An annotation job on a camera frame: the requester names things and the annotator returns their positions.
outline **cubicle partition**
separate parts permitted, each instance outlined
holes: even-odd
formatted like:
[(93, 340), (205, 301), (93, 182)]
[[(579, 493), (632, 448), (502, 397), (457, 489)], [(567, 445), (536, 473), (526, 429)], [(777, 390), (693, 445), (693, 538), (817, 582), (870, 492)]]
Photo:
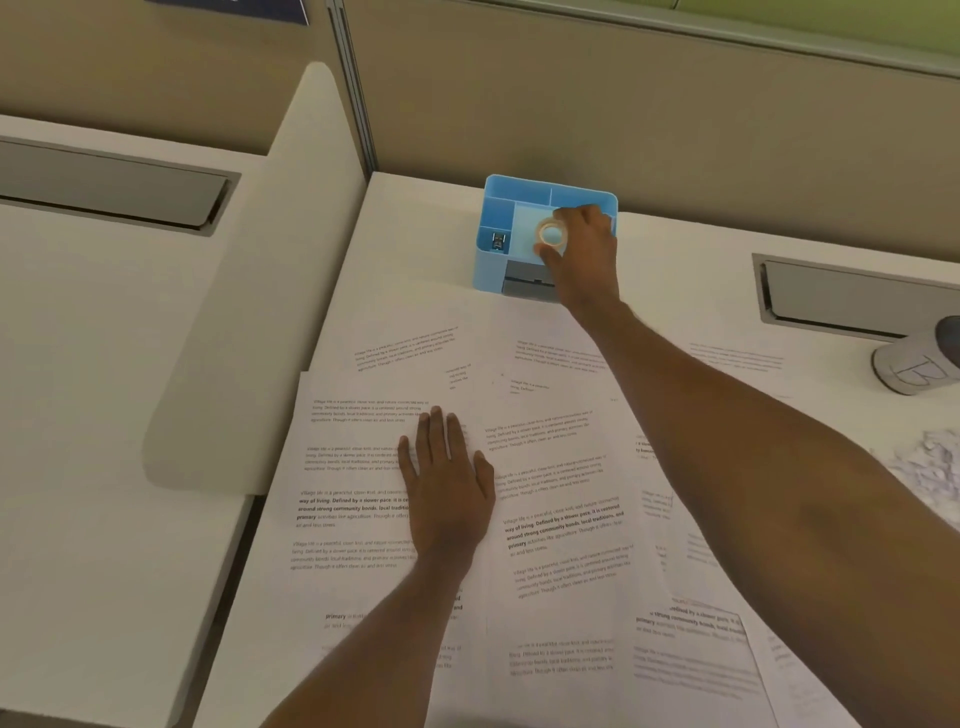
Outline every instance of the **cubicle partition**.
[(308, 28), (144, 0), (2, 3), (0, 113), (266, 154), (309, 62), (350, 108), (326, 3), (303, 5)]
[(379, 168), (960, 260), (960, 82), (457, 0), (346, 0)]

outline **green wall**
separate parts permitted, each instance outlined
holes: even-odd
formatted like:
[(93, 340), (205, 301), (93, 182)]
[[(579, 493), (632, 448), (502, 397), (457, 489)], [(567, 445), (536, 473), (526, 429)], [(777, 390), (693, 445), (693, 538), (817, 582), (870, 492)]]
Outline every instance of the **green wall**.
[(677, 10), (960, 56), (960, 0), (680, 0)]

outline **crumpled paper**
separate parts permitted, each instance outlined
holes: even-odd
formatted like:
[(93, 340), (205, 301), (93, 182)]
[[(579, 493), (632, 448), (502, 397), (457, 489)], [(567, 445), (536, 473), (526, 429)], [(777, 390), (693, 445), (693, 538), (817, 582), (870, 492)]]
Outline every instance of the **crumpled paper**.
[(883, 463), (914, 496), (960, 531), (960, 432), (925, 432), (912, 449)]

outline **forearm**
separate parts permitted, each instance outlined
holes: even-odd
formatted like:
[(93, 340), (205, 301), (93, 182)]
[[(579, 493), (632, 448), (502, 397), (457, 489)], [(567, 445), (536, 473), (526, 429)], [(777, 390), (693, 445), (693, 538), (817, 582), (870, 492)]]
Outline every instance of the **forearm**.
[[(740, 592), (861, 722), (932, 725), (960, 707), (948, 685), (957, 536), (868, 452), (682, 352), (626, 305), (578, 319)], [(928, 696), (906, 688), (920, 674)]]
[(472, 553), (422, 556), (284, 700), (265, 728), (420, 728)]

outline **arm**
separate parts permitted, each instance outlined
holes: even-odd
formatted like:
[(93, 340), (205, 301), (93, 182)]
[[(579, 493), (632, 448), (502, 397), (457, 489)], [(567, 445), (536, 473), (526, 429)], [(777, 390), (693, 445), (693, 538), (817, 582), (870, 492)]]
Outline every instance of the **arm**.
[(495, 501), (493, 467), (470, 466), (456, 416), (420, 415), (414, 470), (407, 438), (398, 459), (410, 501), (413, 570), (270, 714), (264, 728), (420, 728), (446, 623)]
[(540, 255), (677, 495), (760, 616), (864, 728), (956, 725), (960, 535), (865, 450), (670, 344), (619, 300), (596, 207)]

